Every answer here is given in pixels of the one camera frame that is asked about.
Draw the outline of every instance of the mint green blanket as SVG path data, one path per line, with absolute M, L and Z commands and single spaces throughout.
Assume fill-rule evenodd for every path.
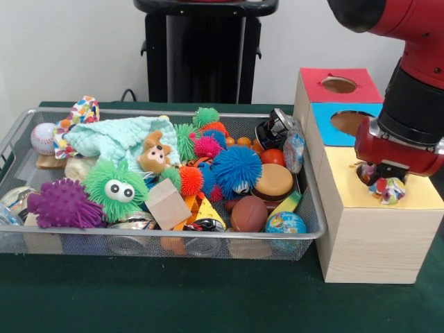
M 85 157 L 99 156 L 101 160 L 112 160 L 116 166 L 128 161 L 131 171 L 140 172 L 137 157 L 143 152 L 146 136 L 160 130 L 160 142 L 172 147 L 169 155 L 172 165 L 180 163 L 178 138 L 173 124 L 158 117 L 136 117 L 79 124 L 66 134 L 65 139 Z

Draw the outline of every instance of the red box lid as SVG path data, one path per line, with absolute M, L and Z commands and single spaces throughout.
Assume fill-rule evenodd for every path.
M 382 103 L 383 98 L 367 69 L 301 68 L 312 103 Z

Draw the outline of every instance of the black stand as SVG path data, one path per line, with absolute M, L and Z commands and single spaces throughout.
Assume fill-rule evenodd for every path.
M 189 3 L 134 0 L 145 19 L 149 99 L 170 103 L 251 103 L 258 16 L 278 0 Z

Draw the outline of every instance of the orange spiky ball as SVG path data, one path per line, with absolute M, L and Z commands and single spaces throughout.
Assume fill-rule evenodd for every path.
M 208 125 L 205 125 L 200 128 L 200 132 L 203 133 L 206 130 L 218 130 L 221 131 L 225 137 L 229 137 L 227 129 L 225 128 L 225 125 L 223 125 L 220 121 L 213 121 L 212 123 L 209 123 Z
M 180 193 L 183 196 L 194 196 L 202 190 L 203 177 L 198 168 L 182 166 L 179 169 L 179 174 L 182 179 Z

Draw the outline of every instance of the green fuzzy ball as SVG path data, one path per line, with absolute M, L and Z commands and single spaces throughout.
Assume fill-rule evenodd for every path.
M 179 191 L 182 188 L 182 178 L 180 178 L 179 170 L 176 168 L 167 168 L 163 170 L 163 172 L 160 174 L 159 181 L 162 182 L 165 179 L 169 179 L 174 187 Z
M 148 189 L 144 179 L 128 170 L 128 162 L 97 162 L 88 173 L 85 192 L 89 200 L 103 206 L 108 223 L 114 223 L 129 213 L 139 211 L 139 206 L 148 200 Z
M 178 136 L 178 151 L 181 161 L 195 160 L 194 142 L 189 138 L 191 133 L 196 134 L 196 139 L 200 138 L 200 133 L 197 128 L 189 123 L 182 123 L 180 125 L 174 124 L 174 129 Z
M 219 121 L 219 112 L 215 108 L 199 108 L 193 117 L 193 124 L 197 128 L 215 121 Z

